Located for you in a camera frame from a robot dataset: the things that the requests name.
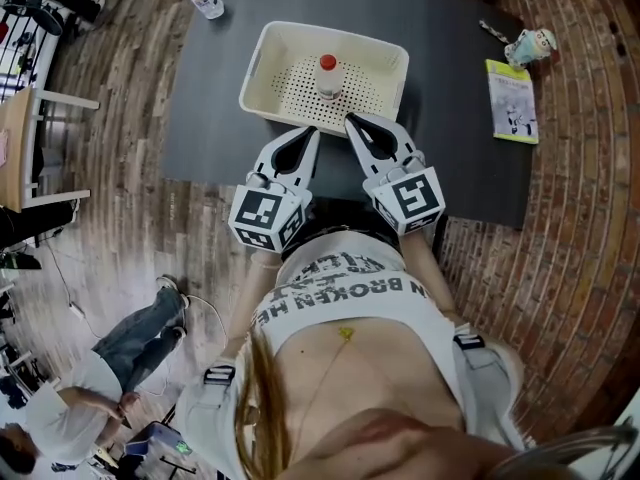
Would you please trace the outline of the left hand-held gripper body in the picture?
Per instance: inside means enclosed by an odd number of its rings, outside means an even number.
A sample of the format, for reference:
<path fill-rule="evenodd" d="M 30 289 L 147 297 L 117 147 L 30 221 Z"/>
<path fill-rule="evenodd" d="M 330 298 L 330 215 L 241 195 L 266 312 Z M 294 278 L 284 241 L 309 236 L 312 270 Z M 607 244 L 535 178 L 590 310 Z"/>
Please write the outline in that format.
<path fill-rule="evenodd" d="M 312 193 L 251 172 L 235 191 L 229 227 L 247 247 L 282 253 L 306 221 Z"/>

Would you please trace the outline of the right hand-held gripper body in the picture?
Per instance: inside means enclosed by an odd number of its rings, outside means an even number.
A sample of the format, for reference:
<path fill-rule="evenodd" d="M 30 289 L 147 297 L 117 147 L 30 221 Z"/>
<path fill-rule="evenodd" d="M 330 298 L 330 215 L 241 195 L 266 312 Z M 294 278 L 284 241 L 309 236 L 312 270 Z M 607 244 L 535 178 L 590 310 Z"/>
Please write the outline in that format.
<path fill-rule="evenodd" d="M 435 168 L 425 165 L 420 151 L 367 177 L 363 189 L 374 209 L 399 236 L 436 223 L 446 209 Z"/>

